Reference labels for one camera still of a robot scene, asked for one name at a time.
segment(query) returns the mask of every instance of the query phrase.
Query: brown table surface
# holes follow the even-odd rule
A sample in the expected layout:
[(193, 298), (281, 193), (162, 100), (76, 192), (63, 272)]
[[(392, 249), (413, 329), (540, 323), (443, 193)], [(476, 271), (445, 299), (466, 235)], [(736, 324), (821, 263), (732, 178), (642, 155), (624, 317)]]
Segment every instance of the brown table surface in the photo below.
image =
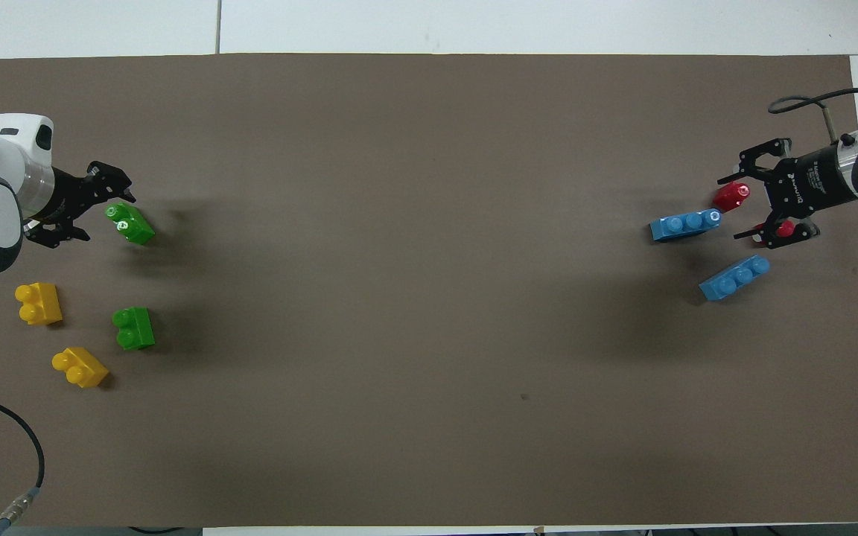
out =
[[(221, 55), (0, 61), (0, 112), (55, 123), (55, 166), (126, 170), (157, 230), (0, 275), (0, 401), (47, 457), (26, 525), (858, 521), (858, 203), (755, 253), (739, 150), (825, 142), (844, 57)], [(851, 99), (833, 105), (854, 128)], [(65, 320), (17, 316), (23, 282)], [(156, 346), (110, 315), (152, 311)], [(51, 370), (85, 346), (112, 376)], [(34, 479), (0, 416), (0, 510)]]

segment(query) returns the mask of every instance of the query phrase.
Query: blue brick stud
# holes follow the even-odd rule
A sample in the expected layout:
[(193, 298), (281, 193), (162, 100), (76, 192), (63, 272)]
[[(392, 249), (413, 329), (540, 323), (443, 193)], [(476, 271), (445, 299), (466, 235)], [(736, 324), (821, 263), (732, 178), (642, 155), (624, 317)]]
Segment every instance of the blue brick stud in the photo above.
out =
[(701, 291), (709, 301), (717, 302), (769, 271), (770, 261), (759, 255), (753, 255), (726, 267), (713, 278), (702, 282)]
[(658, 242), (674, 240), (674, 238), (700, 235), (721, 224), (721, 211), (708, 209), (691, 211), (687, 214), (662, 217), (651, 223), (651, 237)]

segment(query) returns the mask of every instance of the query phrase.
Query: green brick stud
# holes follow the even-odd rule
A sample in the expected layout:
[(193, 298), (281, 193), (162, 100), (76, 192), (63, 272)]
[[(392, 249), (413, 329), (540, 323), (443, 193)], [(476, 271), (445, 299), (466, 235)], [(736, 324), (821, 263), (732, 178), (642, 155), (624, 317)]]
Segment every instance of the green brick stud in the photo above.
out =
[(129, 307), (116, 311), (112, 323), (118, 328), (118, 344), (125, 350), (139, 350), (154, 344), (150, 316), (146, 307)]
[(105, 209), (105, 216), (115, 223), (118, 233), (135, 244), (144, 244), (154, 236), (154, 230), (147, 224), (136, 208), (125, 203), (115, 203)]

